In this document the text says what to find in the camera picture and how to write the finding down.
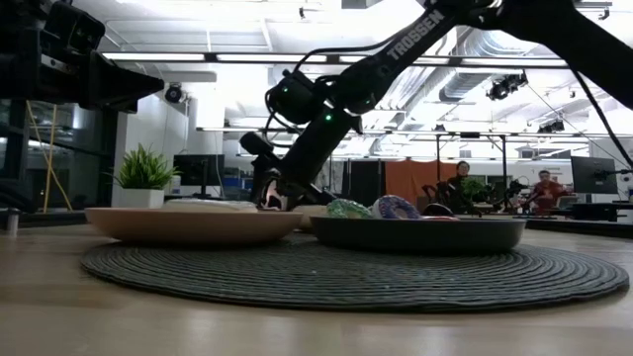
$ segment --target round woven mat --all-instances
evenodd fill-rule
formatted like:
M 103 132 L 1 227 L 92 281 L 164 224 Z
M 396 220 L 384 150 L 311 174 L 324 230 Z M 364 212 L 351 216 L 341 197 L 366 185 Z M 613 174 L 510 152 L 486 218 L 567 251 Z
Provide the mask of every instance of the round woven mat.
M 573 252 L 521 245 L 511 253 L 427 257 L 356 252 L 289 237 L 238 250 L 89 250 L 100 278 L 180 297 L 286 309 L 467 312 L 534 308 L 628 287 L 627 273 Z

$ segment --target wooden table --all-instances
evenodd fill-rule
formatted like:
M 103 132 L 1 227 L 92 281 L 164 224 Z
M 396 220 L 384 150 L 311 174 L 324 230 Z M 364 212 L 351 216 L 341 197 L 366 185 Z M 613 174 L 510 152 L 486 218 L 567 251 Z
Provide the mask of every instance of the wooden table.
M 0 236 L 2 356 L 612 356 L 633 354 L 633 292 L 537 311 L 359 314 L 193 302 L 120 288 L 79 268 L 109 242 L 88 226 Z M 633 275 L 630 240 L 528 230 Z

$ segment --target woman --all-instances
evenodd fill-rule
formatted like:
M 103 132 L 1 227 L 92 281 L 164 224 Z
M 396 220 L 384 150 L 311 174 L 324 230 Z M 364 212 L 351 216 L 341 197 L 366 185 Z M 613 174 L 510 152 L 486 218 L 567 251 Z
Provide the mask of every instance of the woman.
M 457 175 L 453 178 L 449 178 L 448 194 L 449 194 L 449 208 L 455 214 L 464 213 L 467 211 L 467 204 L 464 201 L 462 182 L 468 178 L 468 172 L 471 170 L 471 165 L 466 161 L 460 161 L 457 163 L 456 171 Z

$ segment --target computer monitor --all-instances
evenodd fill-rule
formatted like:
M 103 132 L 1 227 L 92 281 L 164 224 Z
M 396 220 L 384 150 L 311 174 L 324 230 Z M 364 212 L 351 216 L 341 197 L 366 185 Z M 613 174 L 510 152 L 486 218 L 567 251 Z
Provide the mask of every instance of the computer monitor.
M 174 155 L 174 167 L 181 172 L 180 185 L 182 186 L 219 186 L 224 176 L 225 156 L 223 154 L 177 154 Z
M 617 194 L 615 162 L 610 158 L 572 156 L 574 192 L 586 194 Z

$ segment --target green plant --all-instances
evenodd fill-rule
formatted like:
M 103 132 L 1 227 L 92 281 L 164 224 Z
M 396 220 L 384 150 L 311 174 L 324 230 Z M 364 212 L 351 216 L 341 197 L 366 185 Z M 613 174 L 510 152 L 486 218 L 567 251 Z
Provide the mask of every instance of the green plant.
M 162 190 L 178 173 L 175 168 L 167 168 L 163 154 L 145 150 L 139 144 L 138 150 L 126 153 L 119 175 L 113 178 L 124 189 Z
M 483 192 L 486 189 L 486 186 L 477 179 L 466 178 L 462 182 L 462 189 L 464 196 L 468 199 L 472 199 L 473 196 Z

